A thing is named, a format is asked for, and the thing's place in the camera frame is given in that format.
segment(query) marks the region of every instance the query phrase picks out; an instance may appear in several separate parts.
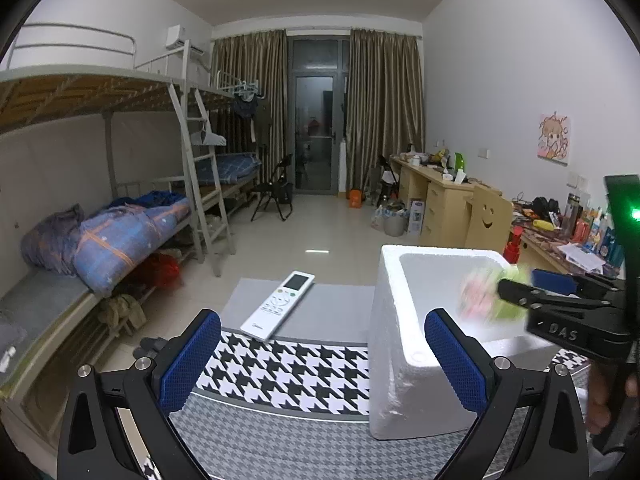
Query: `human hand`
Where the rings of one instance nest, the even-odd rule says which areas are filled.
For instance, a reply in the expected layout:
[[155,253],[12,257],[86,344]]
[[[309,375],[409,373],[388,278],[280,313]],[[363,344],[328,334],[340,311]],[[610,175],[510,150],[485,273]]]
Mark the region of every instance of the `human hand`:
[[[587,418],[585,425],[591,434],[600,434],[611,421],[611,412],[607,402],[611,393],[616,367],[591,363],[589,370]],[[638,379],[635,374],[628,377],[625,383],[627,397],[638,396]]]

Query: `metal screw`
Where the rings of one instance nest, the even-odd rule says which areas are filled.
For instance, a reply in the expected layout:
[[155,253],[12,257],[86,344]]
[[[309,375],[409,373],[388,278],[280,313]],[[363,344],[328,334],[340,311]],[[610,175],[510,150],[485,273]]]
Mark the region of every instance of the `metal screw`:
[[140,359],[136,359],[136,368],[138,370],[146,370],[151,366],[151,359],[148,357],[141,357]]
[[499,370],[508,370],[511,368],[511,361],[502,356],[495,358],[494,364]]
[[554,366],[554,370],[556,371],[556,374],[563,377],[569,373],[569,369],[564,365],[556,365]]
[[91,365],[82,365],[78,368],[79,377],[87,377],[91,373]]

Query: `tile floor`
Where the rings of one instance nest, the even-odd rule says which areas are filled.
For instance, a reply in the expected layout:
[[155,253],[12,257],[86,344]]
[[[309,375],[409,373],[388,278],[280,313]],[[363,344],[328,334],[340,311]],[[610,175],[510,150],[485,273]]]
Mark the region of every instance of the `tile floor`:
[[[380,247],[415,243],[406,234],[393,238],[372,229],[372,206],[351,209],[345,199],[335,196],[295,196],[294,212],[286,222],[280,221],[273,203],[250,222],[254,207],[255,202],[231,219],[236,254],[228,254],[224,240],[216,243],[222,255],[222,276],[216,278],[207,262],[187,262],[182,271],[184,286],[172,293],[156,291],[149,298],[144,306],[146,325],[135,336],[114,343],[102,370],[129,367],[134,361],[132,350],[144,336],[171,338],[182,333],[201,309],[221,312],[240,278],[282,280],[298,269],[315,274],[318,283],[375,285]],[[329,253],[305,252],[312,249]],[[142,441],[130,434],[137,433],[130,415],[123,412],[122,416],[136,456],[144,460]]]

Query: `curtain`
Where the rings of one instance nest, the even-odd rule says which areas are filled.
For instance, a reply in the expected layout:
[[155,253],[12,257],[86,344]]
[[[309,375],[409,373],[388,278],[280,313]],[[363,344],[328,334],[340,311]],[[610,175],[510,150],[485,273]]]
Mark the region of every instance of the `curtain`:
[[[271,104],[270,142],[260,152],[261,180],[271,175],[285,154],[287,122],[287,33],[284,30],[256,32],[223,38],[214,43],[215,70],[222,70],[245,81],[258,80],[262,95]],[[226,151],[251,152],[250,120],[230,109],[219,110],[211,118],[215,131],[226,137]]]
[[413,36],[352,30],[347,104],[347,190],[364,189],[378,156],[422,150],[422,71]]

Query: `cartoon picture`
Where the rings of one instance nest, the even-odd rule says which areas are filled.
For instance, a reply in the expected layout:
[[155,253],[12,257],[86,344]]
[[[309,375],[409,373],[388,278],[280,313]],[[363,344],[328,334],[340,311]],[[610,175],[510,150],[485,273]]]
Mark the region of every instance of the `cartoon picture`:
[[538,156],[567,165],[571,139],[571,121],[567,116],[554,112],[551,116],[542,116]]

